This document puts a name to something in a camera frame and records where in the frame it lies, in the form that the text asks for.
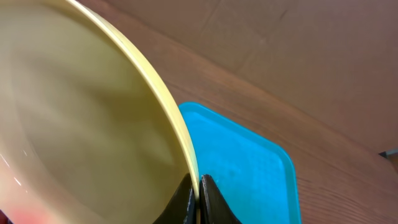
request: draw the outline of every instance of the blue tray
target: blue tray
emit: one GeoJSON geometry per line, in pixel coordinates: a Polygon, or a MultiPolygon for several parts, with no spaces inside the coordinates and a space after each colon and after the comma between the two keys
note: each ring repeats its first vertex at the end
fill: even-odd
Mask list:
{"type": "Polygon", "coordinates": [[[243,224],[300,224],[292,161],[278,145],[198,103],[183,103],[199,174],[210,174],[243,224]]]}

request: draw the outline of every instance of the brown table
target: brown table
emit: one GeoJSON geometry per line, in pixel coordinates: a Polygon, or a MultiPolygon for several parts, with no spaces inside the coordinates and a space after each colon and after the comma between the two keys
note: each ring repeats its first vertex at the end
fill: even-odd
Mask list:
{"type": "Polygon", "coordinates": [[[136,45],[177,103],[201,103],[282,146],[303,223],[398,223],[398,175],[386,159],[107,2],[82,3],[136,45]]]}

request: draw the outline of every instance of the beige bowl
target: beige bowl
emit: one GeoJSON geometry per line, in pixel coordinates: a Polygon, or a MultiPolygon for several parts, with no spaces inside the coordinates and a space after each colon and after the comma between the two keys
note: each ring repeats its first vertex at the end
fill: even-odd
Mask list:
{"type": "Polygon", "coordinates": [[[76,1],[0,0],[0,209],[19,223],[152,223],[198,171],[149,62],[76,1]]]}

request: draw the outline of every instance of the blue container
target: blue container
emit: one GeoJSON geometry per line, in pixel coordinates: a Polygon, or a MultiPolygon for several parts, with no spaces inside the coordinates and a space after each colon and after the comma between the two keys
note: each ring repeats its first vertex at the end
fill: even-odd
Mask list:
{"type": "Polygon", "coordinates": [[[243,224],[300,224],[295,171],[278,145],[198,103],[183,103],[199,174],[210,174],[243,224]]]}

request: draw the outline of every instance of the brown wall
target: brown wall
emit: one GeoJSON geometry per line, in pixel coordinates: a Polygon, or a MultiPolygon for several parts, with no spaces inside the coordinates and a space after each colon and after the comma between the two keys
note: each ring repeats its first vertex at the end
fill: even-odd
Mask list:
{"type": "Polygon", "coordinates": [[[398,146],[398,3],[108,0],[375,152],[398,146]]]}

